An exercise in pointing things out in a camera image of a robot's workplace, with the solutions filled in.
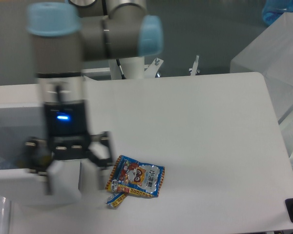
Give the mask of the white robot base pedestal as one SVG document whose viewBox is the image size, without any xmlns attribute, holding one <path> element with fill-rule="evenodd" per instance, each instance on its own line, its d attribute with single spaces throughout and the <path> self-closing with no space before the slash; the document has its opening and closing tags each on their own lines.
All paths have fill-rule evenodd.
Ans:
<svg viewBox="0 0 293 234">
<path fill-rule="evenodd" d="M 145 77 L 145 57 L 122 58 L 119 61 L 126 79 L 143 79 Z M 110 59 L 108 64 L 111 79 L 122 79 L 117 61 Z"/>
</svg>

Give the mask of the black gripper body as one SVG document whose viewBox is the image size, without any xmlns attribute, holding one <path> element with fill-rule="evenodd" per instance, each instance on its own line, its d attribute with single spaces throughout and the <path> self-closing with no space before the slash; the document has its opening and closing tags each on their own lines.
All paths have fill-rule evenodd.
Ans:
<svg viewBox="0 0 293 234">
<path fill-rule="evenodd" d="M 46 102 L 43 113 L 47 126 L 47 146 L 55 160 L 86 158 L 91 143 L 85 101 Z"/>
</svg>

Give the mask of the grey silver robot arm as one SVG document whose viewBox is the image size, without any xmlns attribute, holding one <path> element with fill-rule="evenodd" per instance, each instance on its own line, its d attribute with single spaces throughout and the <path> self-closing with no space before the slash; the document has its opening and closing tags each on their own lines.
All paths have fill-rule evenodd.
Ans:
<svg viewBox="0 0 293 234">
<path fill-rule="evenodd" d="M 108 132 L 89 133 L 82 64 L 161 53 L 160 18 L 144 0 L 67 0 L 29 5 L 27 23 L 53 160 L 89 159 L 108 169 L 113 157 L 100 159 L 89 148 L 99 142 L 110 149 L 111 141 Z"/>
</svg>

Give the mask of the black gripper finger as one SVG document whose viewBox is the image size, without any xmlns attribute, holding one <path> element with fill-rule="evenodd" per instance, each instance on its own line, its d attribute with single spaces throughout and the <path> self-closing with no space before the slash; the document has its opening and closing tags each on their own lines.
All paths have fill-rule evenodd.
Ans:
<svg viewBox="0 0 293 234">
<path fill-rule="evenodd" d="M 90 162 L 96 166 L 98 189 L 104 190 L 110 175 L 110 170 L 115 163 L 111 132 L 105 131 L 91 135 L 90 140 L 91 143 L 86 155 Z"/>
<path fill-rule="evenodd" d="M 45 194 L 52 195 L 53 189 L 48 168 L 53 163 L 52 153 L 44 139 L 30 137 L 24 143 L 25 165 L 29 173 L 36 174 L 45 185 Z"/>
</svg>

